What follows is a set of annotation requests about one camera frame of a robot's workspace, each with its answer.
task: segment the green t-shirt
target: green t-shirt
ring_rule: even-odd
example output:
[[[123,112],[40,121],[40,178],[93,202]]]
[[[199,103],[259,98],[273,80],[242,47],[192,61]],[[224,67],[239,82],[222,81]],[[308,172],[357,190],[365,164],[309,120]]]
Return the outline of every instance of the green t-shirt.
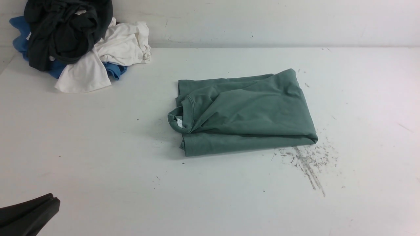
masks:
[[[186,156],[315,144],[294,70],[235,79],[178,81],[170,126]]]

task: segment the table surface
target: table surface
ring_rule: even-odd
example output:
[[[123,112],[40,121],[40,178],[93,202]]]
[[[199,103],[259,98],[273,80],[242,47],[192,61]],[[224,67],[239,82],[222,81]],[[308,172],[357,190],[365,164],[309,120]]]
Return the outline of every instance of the table surface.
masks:
[[[153,49],[63,94],[16,55],[0,75],[0,207],[53,193],[40,236],[420,235],[420,49]],[[293,68],[319,142],[186,158],[177,81]]]

